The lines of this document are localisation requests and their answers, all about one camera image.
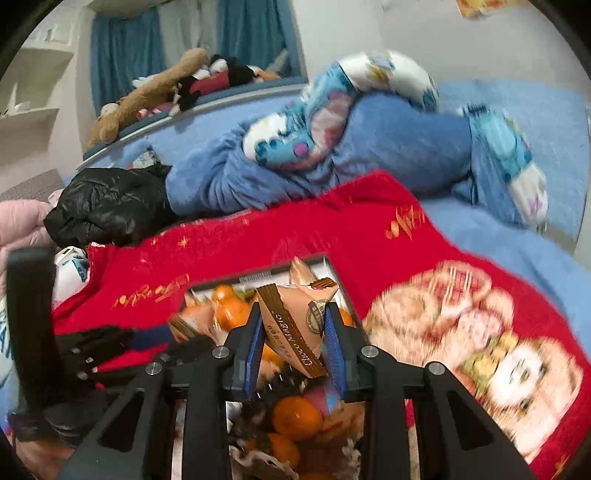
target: mandarin orange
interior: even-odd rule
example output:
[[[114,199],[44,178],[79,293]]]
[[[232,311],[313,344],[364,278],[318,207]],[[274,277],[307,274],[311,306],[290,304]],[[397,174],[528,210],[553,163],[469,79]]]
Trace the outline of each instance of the mandarin orange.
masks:
[[[222,330],[229,332],[233,328],[246,325],[251,308],[244,300],[231,297],[222,300],[216,309],[217,324]]]
[[[300,463],[300,451],[295,443],[289,438],[279,435],[278,433],[270,433],[269,440],[271,441],[271,454],[281,463],[289,462],[292,469],[296,469]]]
[[[234,289],[230,285],[221,284],[213,289],[212,301],[220,303],[221,301],[231,299],[234,296]]]
[[[276,432],[295,442],[309,440],[321,429],[324,419],[314,404],[303,397],[282,398],[272,414]]]
[[[353,316],[349,312],[347,312],[347,310],[339,309],[339,311],[340,317],[343,319],[343,323],[347,327],[354,327],[355,322],[353,321]]]
[[[278,367],[283,367],[283,365],[285,365],[285,360],[282,359],[281,355],[279,355],[267,344],[265,344],[265,346],[262,349],[262,359],[267,360],[268,362],[272,362],[276,364]]]

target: white shelf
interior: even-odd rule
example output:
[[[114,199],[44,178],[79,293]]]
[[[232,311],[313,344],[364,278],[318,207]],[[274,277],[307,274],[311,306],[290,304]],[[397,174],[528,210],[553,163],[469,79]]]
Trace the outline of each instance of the white shelf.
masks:
[[[74,51],[70,46],[59,42],[27,41],[17,55],[43,55],[50,56],[54,61],[62,61],[72,58]]]
[[[0,117],[0,132],[19,130],[33,124],[53,122],[59,108],[31,108],[24,112]]]

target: snack bag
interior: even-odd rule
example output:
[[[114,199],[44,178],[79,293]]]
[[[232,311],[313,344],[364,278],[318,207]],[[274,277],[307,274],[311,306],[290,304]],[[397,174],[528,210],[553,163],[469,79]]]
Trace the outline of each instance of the snack bag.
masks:
[[[310,285],[257,289],[267,343],[308,378],[326,377],[318,360],[324,331],[324,307],[339,286],[330,278]]]

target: plush toy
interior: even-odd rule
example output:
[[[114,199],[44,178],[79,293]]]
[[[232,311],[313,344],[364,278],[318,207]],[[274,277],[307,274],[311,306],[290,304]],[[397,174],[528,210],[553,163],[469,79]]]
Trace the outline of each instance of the plush toy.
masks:
[[[201,95],[218,92],[229,87],[245,85],[253,81],[277,80],[275,73],[264,72],[259,67],[239,65],[236,57],[223,58],[214,55],[209,70],[199,69],[181,79],[174,95],[174,107],[170,116],[191,108]]]
[[[137,121],[136,113],[139,110],[145,108],[150,111],[170,101],[178,81],[199,70],[205,62],[207,62],[207,53],[204,49],[187,50],[174,67],[159,73],[152,81],[122,98],[118,102],[117,110],[105,115],[101,114],[92,127],[87,147],[94,147],[101,142],[115,141],[120,130]]]

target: white wall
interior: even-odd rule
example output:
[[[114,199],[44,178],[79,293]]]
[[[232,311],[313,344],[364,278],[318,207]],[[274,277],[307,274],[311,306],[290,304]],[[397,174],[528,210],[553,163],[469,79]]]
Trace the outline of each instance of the white wall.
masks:
[[[82,8],[78,17],[78,46],[76,49],[76,83],[75,101],[78,121],[78,133],[82,150],[90,137],[90,129],[96,120],[95,107],[92,104],[92,89],[90,86],[90,35],[95,13],[89,8]]]
[[[490,17],[463,18],[455,0],[390,3],[377,15],[384,46],[412,57],[436,81],[536,80],[591,99],[591,81],[578,59],[554,25],[532,5]]]
[[[339,58],[382,50],[376,0],[292,0],[309,78]]]
[[[400,51],[436,81],[503,77],[583,93],[591,81],[535,7],[463,18],[455,0],[292,0],[308,76],[344,55]]]
[[[0,192],[54,168],[47,155],[46,125],[0,133]]]
[[[78,3],[84,0],[70,0]],[[82,161],[95,111],[90,94],[90,32],[95,13],[79,6],[72,40],[74,56],[60,80],[60,110],[51,131],[47,153],[51,168],[67,177]]]

